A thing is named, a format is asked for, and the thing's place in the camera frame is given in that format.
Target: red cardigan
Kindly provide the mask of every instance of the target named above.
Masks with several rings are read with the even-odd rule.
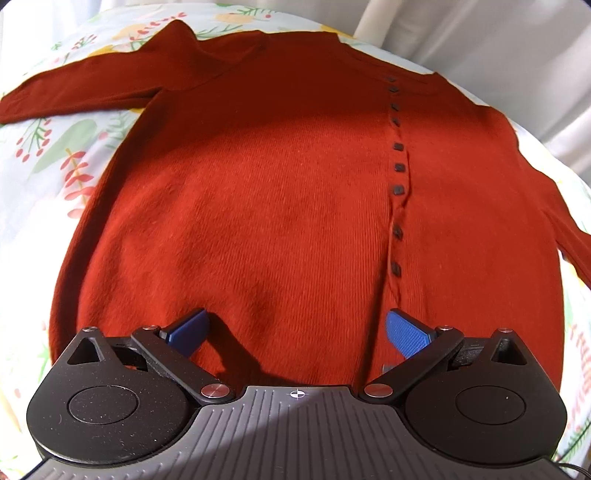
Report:
[[[145,107],[56,285],[55,359],[83,326],[128,335],[215,313],[194,360],[245,384],[353,384],[401,360],[394,307],[468,336],[510,326],[558,387],[557,247],[589,285],[591,237],[498,111],[329,33],[197,41],[41,73],[0,123]]]

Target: bed sheet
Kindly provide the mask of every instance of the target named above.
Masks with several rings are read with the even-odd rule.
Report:
[[[174,19],[186,22],[201,40],[243,30],[335,31],[304,18],[240,5],[122,7],[97,15],[53,45],[22,79],[89,56],[137,50]],[[374,57],[429,73],[348,35],[339,37]],[[248,92],[237,86],[228,95]],[[140,114],[137,109],[102,111],[0,126],[0,471],[11,479],[23,476],[40,459],[25,413],[50,368],[47,320],[61,262],[100,175]],[[579,228],[591,232],[591,190],[532,135],[513,126],[525,158],[557,183]],[[580,465],[591,443],[591,291],[568,260],[556,254],[565,314],[560,393],[569,414],[556,459]]]

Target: gray ribbed plate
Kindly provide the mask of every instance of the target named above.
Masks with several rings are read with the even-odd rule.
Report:
[[[547,460],[511,469],[455,463],[410,435],[396,411],[346,387],[248,387],[203,407],[187,433],[151,458],[114,468],[48,460],[31,480],[564,480]]]

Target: button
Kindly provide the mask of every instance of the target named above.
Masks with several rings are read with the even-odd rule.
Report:
[[[402,240],[402,229],[400,228],[399,224],[394,224],[394,227],[392,228],[392,233],[396,238],[398,238],[398,240]]]
[[[396,262],[390,263],[390,268],[392,268],[393,275],[395,275],[396,277],[402,276],[402,268],[400,268],[400,265],[398,265]]]

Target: blue textured pad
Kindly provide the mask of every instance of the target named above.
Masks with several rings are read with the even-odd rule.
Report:
[[[386,335],[405,359],[431,343],[431,336],[428,333],[423,332],[396,312],[389,312],[386,316]]]
[[[209,333],[209,316],[201,310],[171,332],[167,343],[187,358],[205,341]]]

